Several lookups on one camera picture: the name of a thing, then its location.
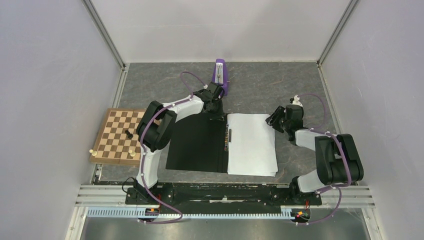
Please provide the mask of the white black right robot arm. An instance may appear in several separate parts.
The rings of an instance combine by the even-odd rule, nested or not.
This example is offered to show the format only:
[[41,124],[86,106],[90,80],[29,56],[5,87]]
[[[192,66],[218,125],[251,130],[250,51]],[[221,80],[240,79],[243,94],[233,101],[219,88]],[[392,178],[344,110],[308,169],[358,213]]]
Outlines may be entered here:
[[279,106],[265,122],[285,134],[293,145],[314,151],[316,168],[292,179],[289,199],[302,204],[310,193],[347,187],[364,177],[364,168],[351,134],[332,134],[304,126],[302,106]]

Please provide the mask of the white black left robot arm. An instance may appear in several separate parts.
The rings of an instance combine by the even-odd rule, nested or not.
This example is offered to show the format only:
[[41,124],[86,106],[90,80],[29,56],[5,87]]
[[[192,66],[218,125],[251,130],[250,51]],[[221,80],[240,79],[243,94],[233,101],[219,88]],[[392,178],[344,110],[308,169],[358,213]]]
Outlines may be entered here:
[[176,170],[221,172],[226,114],[222,98],[225,89],[214,82],[191,91],[170,103],[152,101],[136,128],[141,145],[136,176],[138,198],[153,203],[157,191],[159,160],[170,145],[171,167]]

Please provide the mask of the white paper sheets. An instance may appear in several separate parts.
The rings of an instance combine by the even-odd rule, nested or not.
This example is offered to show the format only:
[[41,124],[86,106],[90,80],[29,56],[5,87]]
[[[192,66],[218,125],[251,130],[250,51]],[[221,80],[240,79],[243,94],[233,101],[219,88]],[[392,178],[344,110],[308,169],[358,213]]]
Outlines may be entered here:
[[269,114],[227,115],[229,175],[275,177],[278,172],[275,130],[267,125]]

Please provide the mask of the blue black file folder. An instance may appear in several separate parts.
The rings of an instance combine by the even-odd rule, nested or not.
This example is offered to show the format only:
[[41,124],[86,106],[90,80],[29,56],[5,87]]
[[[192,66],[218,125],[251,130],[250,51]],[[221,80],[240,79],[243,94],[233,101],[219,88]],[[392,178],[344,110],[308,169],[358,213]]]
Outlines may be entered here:
[[227,173],[227,116],[211,119],[208,113],[176,122],[166,158],[167,170]]

